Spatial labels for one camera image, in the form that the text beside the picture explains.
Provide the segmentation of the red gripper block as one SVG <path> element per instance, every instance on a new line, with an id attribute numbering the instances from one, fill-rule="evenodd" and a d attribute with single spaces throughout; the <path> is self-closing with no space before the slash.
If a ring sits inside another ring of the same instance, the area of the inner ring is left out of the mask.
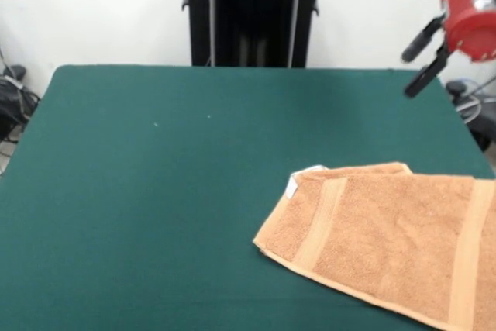
<path id="1" fill-rule="evenodd" d="M 495 59 L 495 0 L 441 0 L 441 6 L 445 15 L 434 17 L 401 54 L 403 63 L 411 63 L 444 28 L 447 43 L 442 43 L 436 58 L 406 86 L 404 93 L 408 98 L 425 89 L 446 68 L 456 50 L 473 62 Z"/>

